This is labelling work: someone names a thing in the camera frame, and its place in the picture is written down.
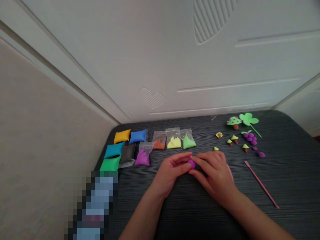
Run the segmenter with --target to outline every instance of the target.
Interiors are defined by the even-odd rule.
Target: finger
[[[172,156],[170,156],[168,158],[173,160],[173,161],[177,161],[180,158],[188,157],[188,156],[191,156],[191,155],[192,155],[192,152],[177,153],[177,154],[172,155]]]
[[[179,164],[179,163],[186,163],[190,160],[190,157],[184,157],[184,158],[180,158],[178,159],[177,161],[175,161],[176,164]]]
[[[219,169],[220,164],[218,163],[218,160],[212,155],[210,152],[206,153],[199,153],[197,155],[198,158],[205,159],[208,161],[208,163],[216,170]]]
[[[226,156],[224,155],[223,152],[220,152],[220,151],[215,151],[215,152],[217,152],[217,154],[220,155],[220,157],[221,157],[221,159],[222,159],[222,162],[227,163]]]
[[[209,176],[211,176],[212,174],[214,174],[215,169],[206,161],[197,158],[195,156],[190,156],[190,158],[196,163],[198,164],[204,171],[206,174],[208,174]]]
[[[206,177],[201,172],[199,172],[198,170],[192,169],[189,171],[189,174],[194,176],[198,180],[198,182],[201,183],[204,189],[210,194],[210,192],[212,191],[212,187],[210,186]]]
[[[215,158],[216,158],[216,160],[220,163],[220,164],[222,164],[222,158],[221,158],[221,156],[220,156],[220,154],[217,152],[217,151],[213,151],[213,152],[208,152],[208,154],[212,154]]]
[[[175,174],[175,177],[179,177],[182,174],[185,174],[186,172],[188,172],[191,169],[192,165],[191,163],[185,163],[182,164],[178,167],[173,168],[173,172]]]

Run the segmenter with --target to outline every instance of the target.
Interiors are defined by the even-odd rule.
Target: green clay leaf
[[[243,121],[243,123],[247,126],[250,126],[251,124],[255,124],[259,122],[257,118],[252,118],[252,113],[246,113],[245,115],[240,114],[239,117]]]
[[[241,132],[241,134],[249,133],[252,132],[252,130],[249,130],[248,132]]]
[[[257,118],[252,118],[251,120],[250,120],[250,123],[251,124],[256,124],[256,123],[258,123],[259,122],[259,120],[257,119]]]

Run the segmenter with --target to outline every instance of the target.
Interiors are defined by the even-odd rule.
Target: green clay packet
[[[100,171],[117,171],[121,156],[116,158],[105,158],[100,167]]]
[[[195,147],[197,145],[196,142],[193,140],[191,128],[181,129],[180,135],[183,142],[183,149]]]

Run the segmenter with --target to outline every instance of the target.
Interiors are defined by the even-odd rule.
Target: white door
[[[319,73],[317,0],[23,2],[133,122],[271,108]]]

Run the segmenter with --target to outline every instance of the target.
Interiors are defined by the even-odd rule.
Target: blue clay packet
[[[131,138],[129,143],[134,143],[134,142],[146,142],[148,141],[148,130],[142,130],[138,132],[131,132]]]

